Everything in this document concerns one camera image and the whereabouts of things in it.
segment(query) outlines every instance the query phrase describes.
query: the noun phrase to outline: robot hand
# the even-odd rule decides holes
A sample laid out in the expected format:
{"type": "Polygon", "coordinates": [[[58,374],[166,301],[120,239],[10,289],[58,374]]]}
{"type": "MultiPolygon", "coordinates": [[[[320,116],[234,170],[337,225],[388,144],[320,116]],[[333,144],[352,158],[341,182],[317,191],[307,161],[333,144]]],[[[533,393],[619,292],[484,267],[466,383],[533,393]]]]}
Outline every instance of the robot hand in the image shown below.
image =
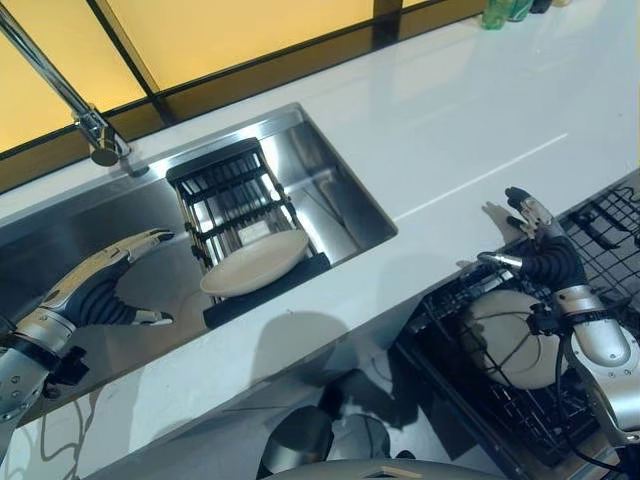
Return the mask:
{"type": "Polygon", "coordinates": [[[564,355],[587,387],[590,405],[614,447],[640,445],[640,348],[637,340],[593,293],[579,255],[558,221],[519,188],[506,190],[523,222],[512,226],[533,239],[526,258],[483,252],[478,259],[499,265],[551,288],[567,332],[564,355]]]}
{"type": "Polygon", "coordinates": [[[553,291],[587,285],[582,262],[558,221],[524,190],[506,190],[508,203],[517,209],[526,222],[508,217],[507,222],[526,233],[533,240],[535,255],[518,258],[502,253],[483,252],[478,259],[485,263],[505,266],[534,282],[549,286],[553,291]]]}
{"type": "MultiPolygon", "coordinates": [[[[166,313],[131,307],[115,295],[118,280],[129,267],[172,237],[169,230],[149,230],[95,253],[58,282],[14,332],[0,337],[0,462],[13,430],[38,399],[45,380],[65,363],[60,353],[76,328],[172,321],[166,313]]],[[[77,350],[72,361],[84,354],[77,350]]]]}

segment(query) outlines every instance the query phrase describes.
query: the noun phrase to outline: dish drying rack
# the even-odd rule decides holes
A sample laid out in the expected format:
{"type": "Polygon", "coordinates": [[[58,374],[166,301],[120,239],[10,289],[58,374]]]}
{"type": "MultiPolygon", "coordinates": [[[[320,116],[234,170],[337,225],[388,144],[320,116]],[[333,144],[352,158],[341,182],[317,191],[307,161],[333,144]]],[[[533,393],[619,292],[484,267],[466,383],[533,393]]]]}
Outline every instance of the dish drying rack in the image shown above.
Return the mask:
{"type": "MultiPolygon", "coordinates": [[[[244,245],[286,230],[303,230],[283,186],[269,168],[260,142],[249,138],[167,171],[178,196],[203,275],[244,245]]],[[[327,257],[309,242],[307,259],[257,292],[240,297],[212,297],[205,323],[215,328],[329,268],[327,257]]]]}
{"type": "MultiPolygon", "coordinates": [[[[640,338],[640,198],[629,185],[618,184],[579,205],[561,224],[573,241],[587,277],[608,309],[640,338]]],[[[513,255],[530,248],[521,242],[505,249],[513,255]]],[[[425,296],[409,322],[415,339],[429,361],[457,393],[491,425],[497,425],[511,441],[520,442],[546,466],[566,459],[570,448],[564,440],[557,416],[554,385],[521,390],[486,351],[486,345],[465,327],[462,314],[469,305],[494,289],[517,290],[552,305],[548,288],[536,285],[507,270],[476,265],[452,282],[425,296]],[[471,335],[487,358],[487,369],[495,370],[507,383],[490,380],[472,362],[468,344],[471,335]]],[[[562,376],[562,405],[567,412],[566,429],[576,443],[588,439],[598,424],[591,414],[581,380],[569,369],[562,376]]]]}

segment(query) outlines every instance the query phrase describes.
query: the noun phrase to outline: sink basin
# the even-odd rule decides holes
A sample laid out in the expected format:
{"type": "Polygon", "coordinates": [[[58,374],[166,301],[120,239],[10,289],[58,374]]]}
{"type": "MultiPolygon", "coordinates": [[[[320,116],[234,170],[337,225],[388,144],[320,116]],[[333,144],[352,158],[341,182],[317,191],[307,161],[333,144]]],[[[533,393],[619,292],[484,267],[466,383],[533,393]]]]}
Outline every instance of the sink basin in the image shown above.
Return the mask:
{"type": "Polygon", "coordinates": [[[76,387],[42,399],[25,421],[123,375],[207,331],[212,299],[199,290],[202,269],[192,255],[179,199],[167,170],[255,138],[293,204],[302,227],[331,267],[384,242],[396,229],[299,105],[217,132],[149,160],[138,178],[121,176],[0,228],[0,320],[16,321],[88,255],[122,237],[155,227],[174,240],[143,258],[120,281],[127,302],[174,315],[159,327],[90,327],[71,345],[88,351],[89,374],[76,387]]]}

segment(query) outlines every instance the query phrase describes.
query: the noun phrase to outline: white plate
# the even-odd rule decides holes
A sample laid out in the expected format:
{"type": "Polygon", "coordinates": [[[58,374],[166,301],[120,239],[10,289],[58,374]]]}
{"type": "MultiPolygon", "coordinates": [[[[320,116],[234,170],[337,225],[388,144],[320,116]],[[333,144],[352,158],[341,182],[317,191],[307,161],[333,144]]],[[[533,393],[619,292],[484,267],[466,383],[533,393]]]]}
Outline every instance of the white plate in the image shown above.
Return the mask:
{"type": "Polygon", "coordinates": [[[200,281],[203,292],[234,297],[253,292],[288,273],[304,257],[309,237],[302,230],[267,235],[236,250],[200,281]]]}
{"type": "Polygon", "coordinates": [[[495,290],[469,307],[465,324],[473,333],[463,335],[463,345],[492,380],[508,385],[507,377],[514,387],[526,390],[543,388],[555,381],[559,339],[555,335],[531,335],[527,325],[530,307],[536,303],[540,301],[524,293],[495,290]],[[486,353],[476,340],[485,345],[486,353]],[[494,362],[501,365],[504,376],[494,362]]]}

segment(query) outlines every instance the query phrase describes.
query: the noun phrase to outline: faucet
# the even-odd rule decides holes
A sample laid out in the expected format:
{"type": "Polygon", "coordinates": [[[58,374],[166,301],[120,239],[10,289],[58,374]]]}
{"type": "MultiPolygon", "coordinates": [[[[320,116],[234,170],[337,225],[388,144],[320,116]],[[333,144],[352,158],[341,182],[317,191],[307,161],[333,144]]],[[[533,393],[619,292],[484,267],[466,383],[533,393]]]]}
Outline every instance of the faucet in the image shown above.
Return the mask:
{"type": "Polygon", "coordinates": [[[126,158],[131,148],[95,106],[85,102],[0,2],[0,30],[40,76],[69,105],[75,126],[90,145],[91,159],[108,167],[126,158]]]}

